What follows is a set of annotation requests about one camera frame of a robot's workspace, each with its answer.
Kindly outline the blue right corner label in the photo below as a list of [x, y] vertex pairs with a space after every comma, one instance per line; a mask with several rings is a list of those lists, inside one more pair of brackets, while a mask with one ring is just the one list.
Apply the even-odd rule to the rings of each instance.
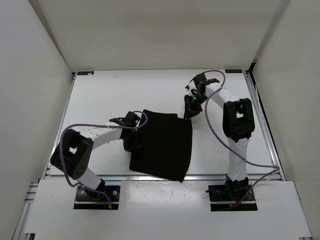
[[242, 74], [243, 71], [241, 69], [225, 69], [226, 74]]

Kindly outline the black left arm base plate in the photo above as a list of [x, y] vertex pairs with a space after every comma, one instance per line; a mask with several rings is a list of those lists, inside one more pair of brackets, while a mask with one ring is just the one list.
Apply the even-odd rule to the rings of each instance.
[[73, 208], [75, 210], [118, 210], [121, 193], [120, 185], [105, 185], [104, 194], [88, 191], [82, 186], [76, 188]]

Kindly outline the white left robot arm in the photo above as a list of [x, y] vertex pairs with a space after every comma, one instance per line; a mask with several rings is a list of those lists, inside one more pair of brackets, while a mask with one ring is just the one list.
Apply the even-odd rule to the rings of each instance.
[[[87, 126], [91, 128], [84, 132], [73, 129]], [[136, 129], [137, 126], [72, 124], [60, 135], [50, 164], [63, 172], [71, 187], [82, 186], [93, 200], [100, 200], [105, 194], [105, 182], [88, 167], [92, 151], [111, 141], [124, 141]]]

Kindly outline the white front cover board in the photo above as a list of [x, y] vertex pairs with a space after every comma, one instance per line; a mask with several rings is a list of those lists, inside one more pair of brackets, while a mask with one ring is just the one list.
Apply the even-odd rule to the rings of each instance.
[[211, 211], [206, 181], [123, 181], [117, 210], [74, 209], [64, 180], [39, 183], [26, 233], [37, 240], [297, 240], [309, 230], [294, 183], [254, 188], [256, 211]]

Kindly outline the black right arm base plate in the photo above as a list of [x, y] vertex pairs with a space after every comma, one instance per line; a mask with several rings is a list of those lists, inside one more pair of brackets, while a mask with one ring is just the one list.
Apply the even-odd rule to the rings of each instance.
[[257, 211], [257, 203], [251, 185], [240, 192], [230, 193], [225, 185], [209, 185], [205, 191], [209, 195], [211, 212]]

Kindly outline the aluminium frame rail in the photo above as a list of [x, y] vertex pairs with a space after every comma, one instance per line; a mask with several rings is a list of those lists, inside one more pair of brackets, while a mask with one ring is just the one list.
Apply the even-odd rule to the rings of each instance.
[[266, 114], [264, 112], [263, 103], [259, 95], [258, 87], [255, 83], [253, 73], [250, 71], [245, 71], [244, 77], [246, 79], [246, 84], [248, 87], [248, 91], [251, 97], [251, 100], [254, 105], [254, 109], [258, 118], [258, 122], [262, 131], [262, 135], [264, 137], [264, 141], [267, 145], [271, 161], [273, 164], [277, 165], [279, 167], [279, 176], [282, 181], [286, 181], [287, 178], [284, 173], [284, 169], [280, 160], [280, 156], [278, 154], [272, 132], [266, 117]]
[[40, 180], [44, 180], [47, 174], [47, 170], [50, 168], [50, 159], [53, 154], [53, 152], [56, 149], [56, 146], [59, 142], [59, 135], [60, 131], [62, 129], [62, 124], [65, 118], [65, 114], [67, 111], [67, 107], [70, 101], [70, 96], [73, 90], [74, 81], [77, 73], [72, 71], [71, 77], [67, 78], [66, 86], [59, 89], [58, 93], [55, 95], [57, 100], [55, 101], [57, 103], [57, 107], [54, 110], [54, 114], [50, 117], [51, 120], [53, 120], [53, 125], [51, 128], [51, 131], [53, 133], [53, 137], [50, 138], [50, 148], [46, 153], [46, 161], [44, 167], [41, 169], [41, 175], [39, 177]]

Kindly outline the aluminium left frame rail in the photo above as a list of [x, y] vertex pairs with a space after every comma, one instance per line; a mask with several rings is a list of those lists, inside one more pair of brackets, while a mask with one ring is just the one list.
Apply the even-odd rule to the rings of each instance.
[[59, 142], [59, 135], [60, 131], [62, 129], [62, 124], [65, 118], [65, 114], [67, 111], [67, 107], [70, 101], [70, 96], [73, 90], [74, 81], [77, 73], [72, 71], [71, 77], [67, 78], [66, 86], [59, 89], [58, 93], [55, 95], [57, 100], [55, 101], [57, 103], [57, 107], [54, 110], [54, 114], [50, 117], [51, 120], [53, 120], [53, 125], [51, 128], [51, 131], [53, 133], [53, 137], [50, 138], [50, 148], [46, 153], [46, 161], [44, 167], [41, 169], [41, 175], [39, 177], [40, 180], [44, 180], [47, 174], [47, 170], [50, 168], [50, 159], [53, 154], [53, 152], [56, 149], [56, 146]]

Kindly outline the black skirt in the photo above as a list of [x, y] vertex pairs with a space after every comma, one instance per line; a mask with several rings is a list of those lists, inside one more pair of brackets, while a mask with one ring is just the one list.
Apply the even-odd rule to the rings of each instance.
[[145, 125], [137, 130], [140, 147], [131, 153], [129, 169], [182, 182], [191, 162], [192, 121], [176, 113], [143, 112], [141, 123]]

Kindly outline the blue corner label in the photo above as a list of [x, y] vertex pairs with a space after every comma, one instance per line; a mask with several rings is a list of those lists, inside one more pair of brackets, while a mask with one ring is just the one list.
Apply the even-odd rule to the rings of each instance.
[[78, 76], [92, 76], [94, 74], [94, 71], [78, 71]]
[[243, 71], [241, 69], [225, 69], [226, 74], [242, 74]]

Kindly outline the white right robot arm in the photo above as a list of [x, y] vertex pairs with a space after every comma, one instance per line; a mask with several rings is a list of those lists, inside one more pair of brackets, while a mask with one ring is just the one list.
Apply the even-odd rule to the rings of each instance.
[[207, 99], [222, 109], [222, 130], [230, 148], [224, 193], [230, 200], [236, 200], [249, 188], [245, 160], [249, 139], [255, 130], [252, 102], [249, 98], [239, 98], [225, 88], [219, 88], [217, 83], [207, 86], [201, 83], [197, 87], [189, 84], [185, 88], [188, 94], [184, 96], [184, 119], [200, 114]]

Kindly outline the blue left corner label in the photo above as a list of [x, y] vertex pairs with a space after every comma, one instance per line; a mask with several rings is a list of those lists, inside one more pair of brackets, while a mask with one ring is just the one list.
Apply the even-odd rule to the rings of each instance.
[[94, 74], [94, 71], [78, 71], [78, 76], [92, 76]]

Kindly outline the aluminium right frame rail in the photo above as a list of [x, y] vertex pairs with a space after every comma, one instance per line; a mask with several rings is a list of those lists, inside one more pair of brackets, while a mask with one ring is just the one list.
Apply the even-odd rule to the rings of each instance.
[[248, 91], [251, 97], [251, 100], [254, 105], [254, 109], [258, 118], [258, 122], [262, 131], [262, 135], [264, 137], [264, 141], [267, 145], [271, 161], [273, 164], [277, 165], [279, 167], [279, 176], [282, 181], [286, 181], [287, 178], [284, 173], [284, 169], [280, 160], [280, 156], [278, 154], [272, 132], [266, 117], [266, 114], [264, 112], [263, 103], [259, 95], [258, 87], [255, 83], [253, 73], [250, 71], [245, 71], [244, 77], [246, 79], [246, 84], [248, 87]]

